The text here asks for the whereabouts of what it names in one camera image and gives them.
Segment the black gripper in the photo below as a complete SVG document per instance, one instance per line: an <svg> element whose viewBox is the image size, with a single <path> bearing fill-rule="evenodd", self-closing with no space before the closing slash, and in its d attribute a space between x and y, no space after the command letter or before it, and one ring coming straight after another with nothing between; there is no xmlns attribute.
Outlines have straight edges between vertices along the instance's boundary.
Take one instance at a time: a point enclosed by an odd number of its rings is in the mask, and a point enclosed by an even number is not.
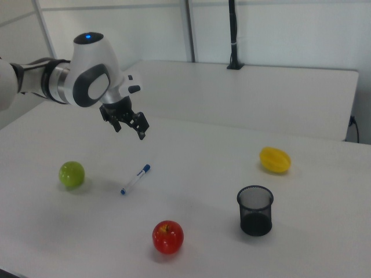
<svg viewBox="0 0 371 278"><path fill-rule="evenodd" d="M99 107L103 120L108 122L118 133L121 130L119 122L129 123L129 126L137 132L140 140L146 136L149 123L142 112L134 113L132 102L129 96L112 104L102 104Z"/></svg>

